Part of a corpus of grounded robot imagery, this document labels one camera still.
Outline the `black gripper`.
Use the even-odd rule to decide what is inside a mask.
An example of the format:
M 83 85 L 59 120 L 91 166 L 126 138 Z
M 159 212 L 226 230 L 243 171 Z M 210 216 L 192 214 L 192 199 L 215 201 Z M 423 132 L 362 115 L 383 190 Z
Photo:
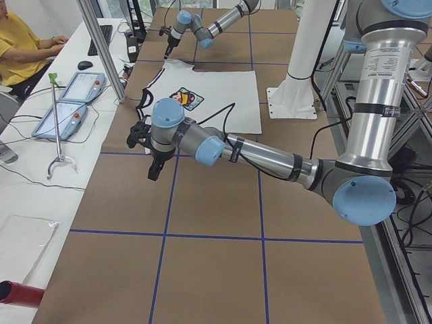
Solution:
M 166 161 L 170 160 L 175 155 L 175 149 L 169 151 L 160 151 L 155 148 L 151 148 L 151 156 L 153 162 L 148 170 L 148 179 L 157 181 L 161 171 L 163 170 Z
M 173 34 L 171 32 L 169 34 L 167 42 L 168 42 L 168 45 L 167 45 L 167 48 L 165 50 L 164 59 L 168 59 L 169 56 L 171 55 L 171 53 L 173 51 L 173 47 L 172 46 L 178 46 L 178 44 L 179 44 L 178 35 L 177 34 Z

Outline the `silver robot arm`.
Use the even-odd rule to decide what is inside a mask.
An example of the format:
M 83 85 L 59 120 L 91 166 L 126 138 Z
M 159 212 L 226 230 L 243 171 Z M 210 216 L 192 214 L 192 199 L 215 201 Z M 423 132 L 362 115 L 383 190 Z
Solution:
M 195 36 L 198 44 L 206 49 L 210 47 L 214 39 L 226 31 L 231 25 L 243 18 L 244 16 L 254 13 L 260 1 L 240 1 L 235 7 L 215 20 L 208 27 L 202 25 L 201 17 L 197 14 L 190 13 L 186 10 L 180 10 L 176 16 L 176 21 L 171 28 L 161 28 L 159 35 L 168 35 L 167 48 L 164 59 L 168 59 L 171 52 L 177 47 L 187 29 L 190 29 Z
M 365 57 L 348 131 L 335 133 L 337 159 L 304 158 L 202 127 L 185 116 L 179 103 L 161 99 L 145 140 L 153 156 L 148 177 L 156 180 L 179 149 L 204 165 L 225 157 L 302 184 L 355 225 L 371 226 L 388 218 L 396 205 L 388 153 L 412 51 L 426 37 L 431 21 L 431 2 L 350 1 L 346 19 L 346 40 L 364 45 Z

